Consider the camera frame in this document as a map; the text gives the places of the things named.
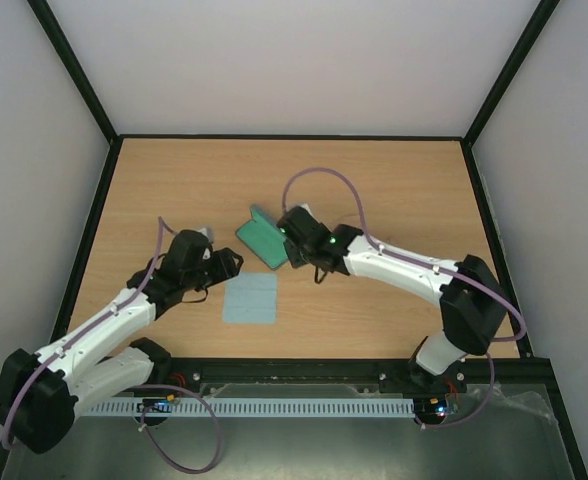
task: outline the blue paper square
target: blue paper square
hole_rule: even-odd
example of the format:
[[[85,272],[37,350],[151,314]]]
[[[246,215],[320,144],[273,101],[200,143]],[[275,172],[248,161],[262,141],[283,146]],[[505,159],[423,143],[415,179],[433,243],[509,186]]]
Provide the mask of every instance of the blue paper square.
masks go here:
[[[278,283],[273,273],[240,273],[225,282],[223,321],[270,325],[276,322]]]

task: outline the gray wall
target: gray wall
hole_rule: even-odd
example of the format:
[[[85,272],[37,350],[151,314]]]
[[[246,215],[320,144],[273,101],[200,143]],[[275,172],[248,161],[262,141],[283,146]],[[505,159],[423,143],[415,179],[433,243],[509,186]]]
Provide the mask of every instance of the gray wall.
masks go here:
[[[537,3],[50,0],[119,132],[392,135],[464,134]]]
[[[588,468],[588,2],[561,2],[475,153]]]
[[[0,0],[0,368],[48,340],[106,151],[27,2]]]

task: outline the metal grate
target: metal grate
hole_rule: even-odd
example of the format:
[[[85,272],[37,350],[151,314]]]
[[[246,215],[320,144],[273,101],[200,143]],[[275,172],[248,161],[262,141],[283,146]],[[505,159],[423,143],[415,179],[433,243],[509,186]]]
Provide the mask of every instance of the metal grate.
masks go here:
[[[83,416],[129,417],[142,408],[140,398],[112,398],[95,405]],[[256,399],[213,398],[208,403],[217,416],[249,417],[323,417],[323,418],[411,418],[414,402],[407,399]],[[203,405],[192,398],[178,405],[163,406],[163,412],[150,412],[150,417],[209,417]]]

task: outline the purple cable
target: purple cable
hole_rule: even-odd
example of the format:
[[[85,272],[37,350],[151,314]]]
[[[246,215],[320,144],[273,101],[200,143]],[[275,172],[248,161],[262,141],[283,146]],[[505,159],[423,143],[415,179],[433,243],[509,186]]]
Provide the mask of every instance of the purple cable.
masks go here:
[[[145,272],[145,277],[143,277],[143,281],[138,286],[136,291],[127,300],[125,300],[124,302],[122,302],[116,306],[117,311],[121,310],[122,308],[125,308],[130,303],[132,303],[134,301],[134,299],[138,296],[138,294],[141,293],[141,291],[146,287],[147,282],[150,281],[150,277],[152,276],[152,273],[154,272],[154,268],[156,267],[156,263],[158,262],[158,257],[161,254],[161,247],[163,245],[163,228],[167,228],[168,230],[171,231],[171,229],[167,226],[167,224],[163,221],[163,219],[161,217],[158,217],[158,237],[156,240],[156,248],[154,250],[154,257],[152,258],[152,262],[150,263],[150,268],[148,268],[147,272]],[[92,323],[90,323],[86,327],[84,327],[80,332],[78,332],[77,335],[74,336],[74,338],[70,339],[66,344],[63,345],[63,347],[62,347],[63,351],[65,352],[65,351],[69,350],[70,348],[72,348],[72,346],[76,342],[78,342],[84,335],[86,335],[90,330],[94,329],[95,327],[97,327],[98,325],[103,323],[105,320],[110,318],[112,316],[112,314],[113,314],[113,312],[111,310],[109,310],[109,311],[105,312],[103,315],[101,315],[100,317],[98,317],[96,320],[94,320]],[[3,445],[3,448],[5,448],[6,450],[11,450],[13,447],[12,443],[10,442],[10,430],[11,430],[12,422],[14,421],[14,417],[16,416],[16,412],[18,411],[18,407],[20,406],[21,402],[23,401],[23,398],[25,398],[25,395],[27,394],[28,390],[30,389],[32,384],[36,381],[36,379],[39,377],[39,375],[41,373],[43,373],[45,371],[45,369],[47,367],[49,367],[54,362],[54,360],[56,360],[57,358],[59,358],[59,355],[57,353],[53,353],[49,358],[47,358],[43,363],[41,363],[38,366],[38,368],[36,370],[34,370],[32,375],[30,375],[30,377],[23,384],[23,386],[19,390],[18,394],[16,395],[16,398],[14,399],[12,406],[10,407],[9,411],[7,412],[5,424],[3,425],[3,432],[1,434],[1,445]]]
[[[414,420],[416,420],[416,422],[421,426],[421,430],[439,430],[441,428],[457,427],[459,425],[463,425],[466,422],[469,422],[475,416],[481,413],[481,410],[485,408],[485,405],[487,405],[487,402],[490,401],[490,398],[492,398],[492,393],[494,392],[494,361],[492,360],[492,357],[490,356],[489,352],[485,353],[485,356],[487,357],[487,363],[490,367],[490,381],[487,385],[487,393],[485,394],[485,397],[483,397],[483,400],[476,408],[476,410],[474,410],[465,418],[455,420],[451,423],[441,423],[440,425],[428,425],[426,423],[421,422],[421,420],[418,417],[414,417]]]
[[[149,427],[145,425],[145,415],[153,407],[147,407],[141,413],[141,428],[143,428],[143,430],[147,434],[147,438],[150,439],[152,445],[154,446],[154,449],[158,452],[163,461],[167,463],[170,467],[178,470],[179,472],[189,474],[205,473],[212,470],[218,464],[221,457],[221,453],[223,452],[223,430],[221,429],[221,424],[219,423],[218,417],[214,413],[214,410],[212,410],[212,407],[205,400],[203,400],[203,398],[200,395],[197,395],[194,392],[190,392],[185,388],[176,387],[174,385],[139,385],[138,387],[133,387],[133,390],[174,390],[176,392],[182,393],[183,395],[187,395],[198,400],[210,414],[210,417],[212,417],[212,421],[214,422],[214,428],[216,430],[216,451],[214,452],[214,456],[212,457],[212,460],[210,460],[210,463],[205,465],[203,468],[193,469],[179,465],[163,451],[161,446],[158,444],[158,442],[152,435],[152,432],[150,431]]]
[[[363,202],[361,201],[361,197],[358,194],[356,187],[354,186],[354,184],[352,182],[349,181],[349,179],[345,175],[343,175],[342,173],[340,173],[332,168],[327,168],[327,167],[306,168],[305,170],[301,170],[296,175],[294,175],[292,178],[290,178],[287,181],[287,183],[285,184],[285,188],[283,189],[283,197],[281,199],[283,213],[287,212],[287,193],[289,192],[290,187],[292,186],[294,181],[297,178],[302,177],[303,175],[307,175],[309,173],[316,173],[316,172],[328,173],[330,175],[334,175],[335,177],[338,177],[339,179],[341,179],[345,185],[347,185],[347,187],[352,192],[352,195],[354,196],[354,200],[356,201],[356,207],[358,208],[358,216],[361,221],[361,229],[363,230],[363,235],[365,236],[365,239],[367,240],[367,242],[372,246],[372,248],[374,248],[375,250],[378,251],[379,244],[377,244],[376,241],[374,240],[374,238],[372,238],[372,236],[370,235],[370,232],[367,228],[367,222],[365,221],[365,210],[363,209]],[[403,255],[402,253],[392,252],[387,249],[382,249],[382,253],[389,256],[389,257],[396,258],[396,259],[401,260],[403,262],[407,262],[412,265],[416,265],[417,267],[425,268],[427,270],[432,270],[432,267],[433,267],[433,265],[428,262],[424,262],[422,260],[412,258],[407,255]],[[500,303],[503,307],[505,307],[514,316],[514,318],[516,318],[516,320],[518,321],[519,327],[520,327],[518,333],[515,335],[512,335],[510,337],[496,337],[492,340],[492,342],[514,342],[516,340],[520,340],[521,338],[523,338],[525,336],[525,333],[527,332],[527,328],[525,326],[525,320],[523,319],[523,316],[510,302],[508,302],[502,296],[500,296],[499,294],[497,294],[493,290],[490,290],[485,285],[477,282],[473,278],[470,278],[467,275],[463,275],[462,273],[458,273],[458,272],[455,272],[453,270],[450,270],[448,268],[443,268],[443,267],[439,268],[439,273],[444,273],[445,275],[449,275],[450,277],[456,278],[457,280],[465,282],[468,285],[478,289],[479,291],[488,295],[490,298],[492,298],[496,302]]]

